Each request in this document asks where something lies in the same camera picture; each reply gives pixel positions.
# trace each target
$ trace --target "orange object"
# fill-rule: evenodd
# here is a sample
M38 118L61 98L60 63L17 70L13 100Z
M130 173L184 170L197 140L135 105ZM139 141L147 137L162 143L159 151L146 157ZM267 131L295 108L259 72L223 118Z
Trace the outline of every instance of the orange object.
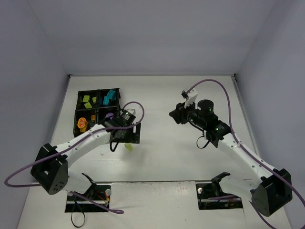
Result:
M110 199L109 199L109 196L107 196L107 193L105 192L105 196L106 196L106 200L109 202Z
M88 122L85 118L80 118L77 122L77 127L80 129L81 133L86 132Z

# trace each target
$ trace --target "white tabletop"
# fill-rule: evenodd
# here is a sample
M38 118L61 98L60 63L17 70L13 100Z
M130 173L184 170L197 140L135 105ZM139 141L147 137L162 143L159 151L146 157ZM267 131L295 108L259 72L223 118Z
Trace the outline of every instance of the white tabletop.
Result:
M64 213L67 193L49 196L32 187L18 229L74 229L71 213ZM113 213L85 213L82 229L269 229L243 201L244 209L198 210L195 182L114 183L110 207ZM81 213L74 213L77 225ZM279 229L290 229L284 211L268 218Z
M122 102L138 101L145 108L141 142L129 152L119 146L110 152L100 146L78 160L71 170L86 173L95 181L117 182L112 185L111 208L123 209L123 215L86 213L83 229L268 229L251 205L243 201L244 210L198 210L194 180L210 180L226 171L248 178L226 154L212 145L205 150L196 147L200 132L190 125L177 125L168 115L176 104L183 102L181 91L202 76L188 77L72 77L56 125L51 145L73 138L74 110L77 93L83 90L120 87ZM213 76L228 90L235 132L251 149L234 85L228 76ZM197 101L210 99L219 118L228 122L227 103L221 87L203 83L197 88ZM141 115L138 106L137 118ZM128 183L130 181L156 181ZM30 188L18 229L72 229L70 213L64 213L67 193L49 196L40 187ZM75 214L75 220L82 216ZM268 218L280 229L290 229L283 209Z
M202 76L111 76L72 77L63 107L53 135L52 145L73 138L74 110L78 91L117 88L121 89L121 105L138 101L145 108L142 122L141 140L129 152L119 144L115 153L109 146L100 146L78 160L71 171L86 173L101 182L120 181L182 181L210 180L222 172L249 178L226 154L210 144L206 149L198 149L196 140L201 136L198 130L187 125L177 125L168 113L184 102L181 91ZM252 142L246 127L241 107L230 76L213 76L227 89L232 105L233 125L236 133L251 149ZM228 105L222 88L216 83L203 83L196 87L201 99L214 102L214 111L228 123ZM130 106L141 110L138 105Z

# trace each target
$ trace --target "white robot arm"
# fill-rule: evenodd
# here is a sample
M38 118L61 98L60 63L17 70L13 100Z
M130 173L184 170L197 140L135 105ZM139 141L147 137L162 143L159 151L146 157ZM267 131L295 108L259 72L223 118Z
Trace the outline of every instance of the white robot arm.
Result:
M177 124L190 123L199 129L208 143L212 143L231 157L251 178L251 180L238 179L228 172L217 175L212 179L212 187L217 196L238 195L251 201L262 215L267 217L272 215L292 200L292 190L287 185L287 183L291 184L291 175L285 169L278 171L245 146L234 133L231 124L228 126L214 114L212 101L201 100L196 108L195 99L198 93L194 87L197 84L182 92L186 102L177 104L176 109L169 115Z
M50 195L61 190L80 194L94 192L96 183L88 175L75 174L69 171L69 168L79 158L100 145L110 144L110 150L114 151L119 142L139 143L141 123L137 124L135 132L133 128L128 129L134 120L135 110L123 110L119 116L113 119L105 118L101 125L96 124L89 131L66 143L55 147L45 144L40 148L36 161L59 152L64 151L64 153L34 165L31 169L32 176Z

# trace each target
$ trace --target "gray wall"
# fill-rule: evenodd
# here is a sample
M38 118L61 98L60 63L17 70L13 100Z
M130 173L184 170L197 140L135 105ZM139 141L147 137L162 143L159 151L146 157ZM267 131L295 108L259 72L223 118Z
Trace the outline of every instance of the gray wall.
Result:
M286 168L305 196L305 1L278 0L237 77L263 158ZM285 208L293 228L305 224L297 197Z
M0 1L0 31L0 228L15 229L28 189L3 181L50 140L67 76L26 0ZM12 182L30 181L27 170Z
M68 73L236 73L275 0L29 0Z

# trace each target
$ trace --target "yellow block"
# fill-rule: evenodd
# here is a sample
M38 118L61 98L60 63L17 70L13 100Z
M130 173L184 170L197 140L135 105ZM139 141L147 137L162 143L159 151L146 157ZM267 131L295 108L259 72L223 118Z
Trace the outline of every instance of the yellow block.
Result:
M125 148L128 149L130 152L133 151L133 147L130 143L125 143L124 145L125 145Z
M91 104L89 102L85 103L84 105L85 105L86 109L92 108L92 106L91 106Z
M89 95L84 95L84 98L82 99L82 101L84 103L87 103L87 102L89 102L89 100L90 100L90 96Z

